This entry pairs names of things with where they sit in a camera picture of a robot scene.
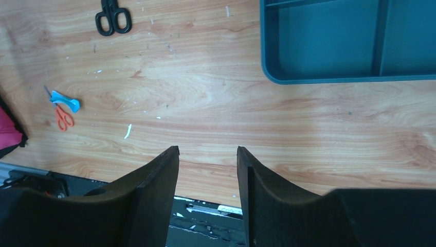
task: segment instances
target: pink fabric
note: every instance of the pink fabric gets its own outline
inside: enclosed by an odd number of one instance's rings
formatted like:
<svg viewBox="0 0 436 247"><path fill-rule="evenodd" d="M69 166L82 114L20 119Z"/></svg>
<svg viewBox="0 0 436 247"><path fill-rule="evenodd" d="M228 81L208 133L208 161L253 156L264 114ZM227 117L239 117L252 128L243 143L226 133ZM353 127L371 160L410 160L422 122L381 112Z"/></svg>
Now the pink fabric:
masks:
<svg viewBox="0 0 436 247"><path fill-rule="evenodd" d="M0 108L0 150L15 146L21 142L23 134L15 129L15 124Z"/></svg>

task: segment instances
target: teal plastic tray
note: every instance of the teal plastic tray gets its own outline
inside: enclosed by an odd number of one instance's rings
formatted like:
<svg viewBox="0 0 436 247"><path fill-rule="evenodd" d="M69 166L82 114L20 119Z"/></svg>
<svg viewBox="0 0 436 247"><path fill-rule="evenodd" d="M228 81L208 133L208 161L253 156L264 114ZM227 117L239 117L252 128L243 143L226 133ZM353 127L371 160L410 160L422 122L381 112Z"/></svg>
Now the teal plastic tray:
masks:
<svg viewBox="0 0 436 247"><path fill-rule="evenodd" d="M260 0L278 84L436 79L435 0Z"/></svg>

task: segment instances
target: scissors blade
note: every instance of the scissors blade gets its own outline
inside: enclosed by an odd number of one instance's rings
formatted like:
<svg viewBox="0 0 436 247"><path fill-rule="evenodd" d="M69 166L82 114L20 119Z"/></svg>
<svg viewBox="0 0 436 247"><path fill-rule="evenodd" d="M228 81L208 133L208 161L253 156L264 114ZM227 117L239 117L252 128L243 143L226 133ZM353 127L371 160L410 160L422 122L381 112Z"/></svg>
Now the scissors blade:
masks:
<svg viewBox="0 0 436 247"><path fill-rule="evenodd" d="M50 100L50 99L51 99L51 93L50 93L50 91L48 90L48 88L47 88L46 85L44 85L44 89L45 89L45 91L46 91L47 94L48 94L48 99ZM56 108L56 107L58 106L56 103L53 103L53 102L50 102L50 103L53 105L54 108Z"/></svg>

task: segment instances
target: wooden surface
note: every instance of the wooden surface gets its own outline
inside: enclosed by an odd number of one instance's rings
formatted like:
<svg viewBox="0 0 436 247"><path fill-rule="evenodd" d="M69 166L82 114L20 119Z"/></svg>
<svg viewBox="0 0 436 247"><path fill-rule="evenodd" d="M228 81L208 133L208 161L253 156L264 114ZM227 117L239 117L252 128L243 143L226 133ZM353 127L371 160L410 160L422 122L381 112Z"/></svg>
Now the wooden surface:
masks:
<svg viewBox="0 0 436 247"><path fill-rule="evenodd" d="M0 94L30 138L3 162L112 181L179 145L176 194L239 206L241 145L316 193L436 188L436 82L276 85L257 0L119 1L133 29L110 37L100 1L0 3ZM66 133L43 85L82 102Z"/></svg>

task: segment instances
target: scissors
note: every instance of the scissors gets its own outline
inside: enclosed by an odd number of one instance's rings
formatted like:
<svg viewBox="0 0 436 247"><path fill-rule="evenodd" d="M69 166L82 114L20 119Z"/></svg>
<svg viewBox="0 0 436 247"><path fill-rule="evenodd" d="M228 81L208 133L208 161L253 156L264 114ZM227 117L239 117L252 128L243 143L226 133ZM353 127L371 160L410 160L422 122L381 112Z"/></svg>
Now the scissors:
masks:
<svg viewBox="0 0 436 247"><path fill-rule="evenodd" d="M132 18L130 17L130 13L125 8L118 8L117 0L101 0L101 8L102 12L96 14L96 24L98 32L103 36L111 36L115 31L117 33L126 33L132 29ZM118 15L124 14L126 19L126 25L124 28L120 28L118 24ZM101 19L103 17L107 18L107 22L109 22L109 30L103 30L101 25Z"/></svg>
<svg viewBox="0 0 436 247"><path fill-rule="evenodd" d="M46 86L44 86L45 91L48 94L48 98L51 99L51 93ZM66 113L58 104L52 103L54 106L54 113L56 114L56 122L58 123L58 127L61 131L67 131L68 126L74 126L74 120L71 115Z"/></svg>

